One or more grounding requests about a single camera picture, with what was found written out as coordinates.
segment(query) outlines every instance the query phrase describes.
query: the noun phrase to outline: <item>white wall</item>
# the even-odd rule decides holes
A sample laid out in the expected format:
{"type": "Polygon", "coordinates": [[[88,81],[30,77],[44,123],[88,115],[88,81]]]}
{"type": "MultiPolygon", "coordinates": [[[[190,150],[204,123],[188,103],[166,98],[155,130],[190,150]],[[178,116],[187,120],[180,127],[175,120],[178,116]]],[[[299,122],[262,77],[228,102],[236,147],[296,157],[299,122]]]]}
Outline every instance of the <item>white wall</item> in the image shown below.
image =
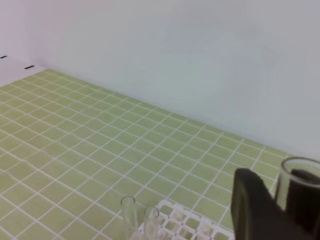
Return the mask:
{"type": "Polygon", "coordinates": [[[13,1],[14,57],[320,158],[318,0],[13,1]]]}

